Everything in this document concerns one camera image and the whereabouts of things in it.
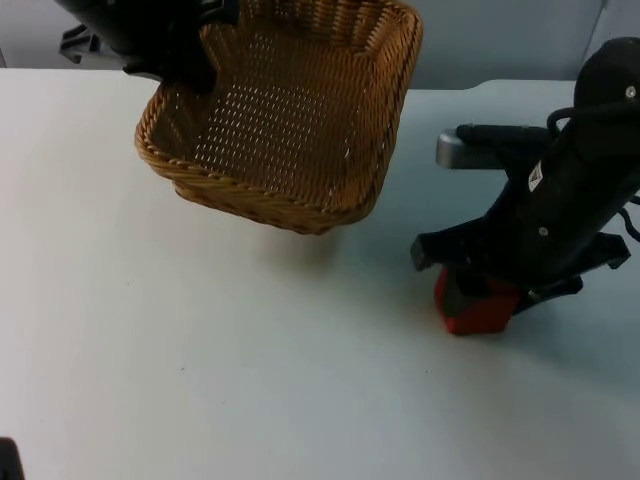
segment black object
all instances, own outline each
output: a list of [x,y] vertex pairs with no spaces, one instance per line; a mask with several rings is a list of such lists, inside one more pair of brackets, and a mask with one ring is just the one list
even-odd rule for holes
[[[482,218],[419,235],[412,247],[416,268],[439,263],[464,271],[450,273],[449,281],[474,298],[498,293],[492,287],[496,282],[500,290],[512,286],[510,294],[515,292],[518,301],[509,317],[577,293],[581,275],[589,270],[618,268],[630,256],[624,240],[599,231],[616,213],[623,215],[628,231],[633,229],[623,207],[640,189],[636,89],[640,40],[611,40],[583,67],[574,107],[550,115],[547,138],[539,130],[524,138],[521,127],[458,127],[457,136],[469,147],[494,150],[508,181]],[[569,121],[559,131],[561,119]],[[449,321],[460,313],[439,307]],[[474,316],[486,313],[479,309]]]
[[238,0],[55,0],[82,25],[65,32],[60,53],[110,57],[126,73],[180,81],[199,93],[215,86],[216,72],[199,29],[211,22],[235,25]]
[[18,447],[10,438],[0,438],[0,480],[24,480]]

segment screw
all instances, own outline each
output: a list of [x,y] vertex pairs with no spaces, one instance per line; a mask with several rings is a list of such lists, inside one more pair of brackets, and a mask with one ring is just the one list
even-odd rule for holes
[[538,295],[538,293],[536,291],[534,291],[534,290],[529,290],[527,292],[527,295],[534,302],[539,302],[540,301],[540,295]]

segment red object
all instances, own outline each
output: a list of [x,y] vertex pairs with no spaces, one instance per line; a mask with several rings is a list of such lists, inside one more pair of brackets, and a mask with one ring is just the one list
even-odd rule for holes
[[520,293],[512,286],[497,280],[487,279],[487,284],[494,295],[479,298],[470,303],[462,313],[450,317],[445,312],[443,299],[447,288],[457,288],[457,285],[449,284],[449,270],[443,267],[436,283],[435,301],[449,333],[500,333],[507,327],[520,301]]

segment white wall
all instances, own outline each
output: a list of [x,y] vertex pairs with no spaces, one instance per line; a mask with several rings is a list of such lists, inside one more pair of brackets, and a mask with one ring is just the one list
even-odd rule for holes
[[605,1],[585,60],[615,37],[640,37],[640,1]]
[[[464,88],[491,78],[574,78],[601,0],[409,3],[425,24],[414,87]],[[57,47],[61,33],[75,24],[53,0],[0,0],[0,48],[7,64],[74,68]]]

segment black mount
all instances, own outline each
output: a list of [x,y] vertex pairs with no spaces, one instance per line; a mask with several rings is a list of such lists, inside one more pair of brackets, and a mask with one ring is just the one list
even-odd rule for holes
[[82,22],[62,35],[60,53],[119,62],[130,75],[180,81],[198,93],[213,89],[216,72],[200,42],[212,22],[235,25],[238,0],[56,0]]

